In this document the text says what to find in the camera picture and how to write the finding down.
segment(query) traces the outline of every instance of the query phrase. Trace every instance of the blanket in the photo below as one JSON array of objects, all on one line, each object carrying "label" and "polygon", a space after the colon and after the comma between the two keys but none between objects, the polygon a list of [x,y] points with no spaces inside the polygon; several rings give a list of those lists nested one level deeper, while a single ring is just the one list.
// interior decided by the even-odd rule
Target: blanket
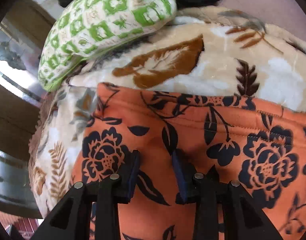
[{"label": "blanket", "polygon": [[306,112],[306,42],[226,8],[184,9],[178,15],[171,24],[181,25],[165,26],[114,49],[66,79],[57,91],[31,160],[31,187],[43,217],[69,188],[99,82],[201,96],[257,97]]},{"label": "blanket", "polygon": [[[103,180],[129,164],[134,152],[140,170],[131,202],[118,205],[121,239],[192,239],[196,204],[181,205],[174,153],[197,172],[216,174],[212,178],[220,182],[238,179],[284,240],[298,240],[306,230],[305,113],[239,95],[209,97],[100,83],[73,183]],[[217,226],[219,239],[223,229]]]}]

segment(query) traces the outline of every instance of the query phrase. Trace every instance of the green patterned pillow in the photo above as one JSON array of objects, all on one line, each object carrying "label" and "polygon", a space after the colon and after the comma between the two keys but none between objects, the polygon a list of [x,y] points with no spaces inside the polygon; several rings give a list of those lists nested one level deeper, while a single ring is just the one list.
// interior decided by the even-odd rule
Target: green patterned pillow
[{"label": "green patterned pillow", "polygon": [[40,83],[56,90],[82,60],[160,29],[175,12],[175,0],[74,0],[45,41]]}]

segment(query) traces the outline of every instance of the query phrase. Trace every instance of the brown leaf pattern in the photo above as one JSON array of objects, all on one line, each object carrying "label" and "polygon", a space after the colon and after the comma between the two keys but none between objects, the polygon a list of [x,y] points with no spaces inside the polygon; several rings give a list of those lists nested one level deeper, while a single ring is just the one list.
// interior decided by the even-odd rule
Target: brown leaf pattern
[{"label": "brown leaf pattern", "polygon": [[236,79],[242,84],[237,85],[237,90],[240,95],[252,96],[256,93],[259,87],[259,83],[254,83],[257,74],[255,72],[255,66],[249,68],[248,63],[244,60],[237,59],[242,66],[236,70],[240,73],[240,76],[236,76]]},{"label": "brown leaf pattern", "polygon": [[67,192],[66,181],[66,150],[64,150],[62,143],[54,144],[54,149],[49,150],[52,162],[52,182],[50,182],[51,197],[58,202]]},{"label": "brown leaf pattern", "polygon": [[244,32],[246,30],[247,28],[244,28],[244,27],[234,27],[234,28],[229,29],[225,34],[239,33],[239,32]]},{"label": "brown leaf pattern", "polygon": [[241,42],[241,41],[244,41],[244,40],[246,40],[246,39],[252,38],[252,37],[255,36],[255,34],[256,34],[256,32],[244,33],[244,34],[238,36],[238,37],[234,40],[234,42]]},{"label": "brown leaf pattern", "polygon": [[[249,28],[245,28],[245,27],[233,27],[231,29],[229,29],[226,34],[232,34],[232,33],[237,33],[237,32],[244,32],[247,31]],[[260,41],[265,41],[270,47],[272,47],[273,49],[277,50],[279,53],[284,54],[281,50],[279,50],[278,48],[276,48],[275,46],[273,46],[271,43],[269,43],[266,39],[265,39],[265,32],[259,32],[259,31],[255,31],[255,32],[250,32],[250,33],[244,33],[242,35],[240,35],[239,37],[237,37],[234,42],[242,42],[242,41],[246,41],[247,39],[253,38],[256,34],[258,34],[260,37],[259,38],[254,38],[251,39],[250,41],[248,41],[247,43],[245,43],[243,46],[241,46],[241,49],[246,49],[249,47],[252,47],[256,44],[258,44]]]},{"label": "brown leaf pattern", "polygon": [[241,47],[241,49],[246,49],[246,48],[252,47],[252,46],[258,44],[261,40],[262,40],[262,37],[257,38],[257,39],[252,39],[252,40],[250,40],[249,42],[245,43],[245,44]]},{"label": "brown leaf pattern", "polygon": [[138,55],[126,66],[115,68],[112,74],[116,77],[134,75],[133,82],[138,88],[151,88],[177,75],[189,74],[203,49],[203,36],[199,35],[189,41]]},{"label": "brown leaf pattern", "polygon": [[34,173],[34,189],[36,193],[40,196],[42,194],[42,188],[45,183],[46,173],[39,167],[35,168]]}]

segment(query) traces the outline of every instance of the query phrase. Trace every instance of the orange floral fabric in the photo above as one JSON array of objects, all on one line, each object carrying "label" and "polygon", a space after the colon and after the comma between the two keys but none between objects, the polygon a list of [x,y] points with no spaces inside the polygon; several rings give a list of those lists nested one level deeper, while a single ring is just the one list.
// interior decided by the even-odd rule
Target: orange floral fabric
[{"label": "orange floral fabric", "polygon": [[175,149],[198,172],[215,166],[221,182],[238,179],[285,240],[300,239],[305,232],[306,114],[251,97],[133,90],[109,83],[100,83],[97,95],[72,182],[101,181],[124,165],[127,154],[140,152],[134,197],[118,207],[122,239],[192,239],[195,204],[176,204]]}]

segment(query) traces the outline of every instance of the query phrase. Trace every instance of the metal screw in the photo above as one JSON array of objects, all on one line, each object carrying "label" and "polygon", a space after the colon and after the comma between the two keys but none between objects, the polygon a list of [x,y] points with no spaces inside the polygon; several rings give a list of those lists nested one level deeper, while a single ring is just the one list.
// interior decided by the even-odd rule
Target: metal screw
[{"label": "metal screw", "polygon": [[203,175],[203,173],[197,172],[197,173],[194,174],[194,177],[195,177],[196,179],[203,179],[203,178],[204,178],[204,175]]},{"label": "metal screw", "polygon": [[118,179],[119,177],[120,177],[120,175],[117,174],[117,173],[113,173],[113,174],[110,175],[110,179],[112,179],[112,180],[116,180],[116,179]]},{"label": "metal screw", "polygon": [[238,180],[232,180],[232,181],[231,181],[231,184],[232,184],[232,186],[234,186],[234,187],[240,186],[240,182],[239,182]]},{"label": "metal screw", "polygon": [[75,187],[75,188],[82,188],[82,187],[83,187],[83,182],[80,182],[80,181],[79,181],[79,182],[75,183],[75,184],[74,184],[74,187]]}]

